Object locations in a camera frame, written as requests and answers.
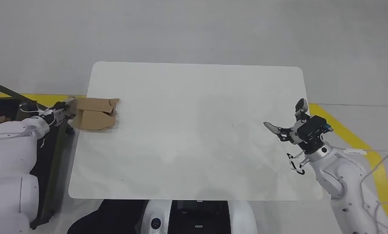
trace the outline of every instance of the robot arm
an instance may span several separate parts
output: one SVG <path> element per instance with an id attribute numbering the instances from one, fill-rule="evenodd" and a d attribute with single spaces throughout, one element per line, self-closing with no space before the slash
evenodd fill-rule
<path id="1" fill-rule="evenodd" d="M 306 114 L 307 102 L 296 105 L 296 123 L 289 129 L 264 125 L 281 141 L 298 144 L 304 152 L 304 161 L 315 171 L 316 180 L 331 195 L 331 206 L 344 234 L 387 233 L 388 217 L 376 195 L 363 182 L 367 172 L 343 150 L 326 144 L 321 135 L 333 129 L 319 116 Z"/>
<path id="2" fill-rule="evenodd" d="M 74 99 L 59 102 L 36 116 L 0 124 L 0 232 L 27 233 L 38 213 L 38 179 L 30 175 L 36 163 L 37 140 L 51 127 L 71 117 Z"/>

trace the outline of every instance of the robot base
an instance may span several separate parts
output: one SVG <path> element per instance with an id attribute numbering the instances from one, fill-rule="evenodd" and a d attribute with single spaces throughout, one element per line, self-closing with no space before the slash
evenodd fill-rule
<path id="1" fill-rule="evenodd" d="M 179 233 L 257 234 L 257 226 L 247 201 L 149 201 L 141 234 Z"/>

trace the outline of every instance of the cardboard piece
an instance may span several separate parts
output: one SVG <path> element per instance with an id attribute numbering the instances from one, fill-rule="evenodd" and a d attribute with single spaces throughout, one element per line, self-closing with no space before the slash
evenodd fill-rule
<path id="1" fill-rule="evenodd" d="M 105 130 L 116 123 L 115 108 L 119 99 L 78 98 L 73 127 L 80 130 Z"/>

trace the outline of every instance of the white table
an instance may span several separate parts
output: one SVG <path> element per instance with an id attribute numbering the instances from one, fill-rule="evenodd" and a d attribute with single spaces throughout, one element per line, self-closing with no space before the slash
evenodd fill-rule
<path id="1" fill-rule="evenodd" d="M 106 132 L 81 132 L 69 195 L 98 199 L 321 199 L 263 121 L 295 122 L 297 67 L 98 62 L 88 97 L 120 98 Z"/>

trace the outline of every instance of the white cable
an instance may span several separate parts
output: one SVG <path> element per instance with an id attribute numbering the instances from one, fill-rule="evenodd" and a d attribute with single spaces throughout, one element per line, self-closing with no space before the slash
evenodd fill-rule
<path id="1" fill-rule="evenodd" d="M 39 112 L 41 112 L 40 110 L 25 111 L 25 110 L 23 110 L 22 108 L 20 108 L 20 111 L 21 111 L 21 112 L 24 112 L 24 113 L 39 113 Z"/>
<path id="2" fill-rule="evenodd" d="M 371 175 L 374 171 L 376 171 L 377 170 L 377 168 L 386 160 L 386 159 L 388 159 L 388 155 L 387 156 L 385 156 L 373 169 L 372 169 L 372 171 L 370 171 L 367 175 L 365 175 L 363 178 L 362 178 L 362 180 L 360 181 L 360 190 L 361 190 L 361 199 L 363 200 L 363 204 L 362 204 L 362 206 L 363 206 L 363 209 L 368 213 L 368 215 L 370 216 L 370 217 L 372 217 L 372 219 L 375 221 L 375 224 L 376 224 L 376 230 L 377 230 L 377 232 L 379 231 L 379 228 L 378 228 L 378 225 L 380 224 L 380 225 L 382 225 L 383 227 L 385 227 L 385 228 L 388 228 L 388 226 L 386 226 L 386 225 L 384 225 L 383 223 L 381 223 L 381 222 L 379 222 L 378 220 L 377 220 L 377 211 L 378 211 L 378 208 L 380 207 L 380 205 L 381 204 L 385 204 L 386 202 L 379 202 L 378 204 L 377 204 L 377 206 L 376 206 L 376 208 L 375 208 L 375 211 L 374 211 L 374 214 L 373 214 L 373 216 L 369 213 L 369 211 L 367 210 L 367 208 L 366 208 L 366 203 L 365 203 L 365 199 L 364 199 L 364 193 L 363 193 L 363 186 L 362 186 L 362 183 L 363 183 L 363 181 L 364 181 L 364 179 L 366 179 L 369 175 Z"/>

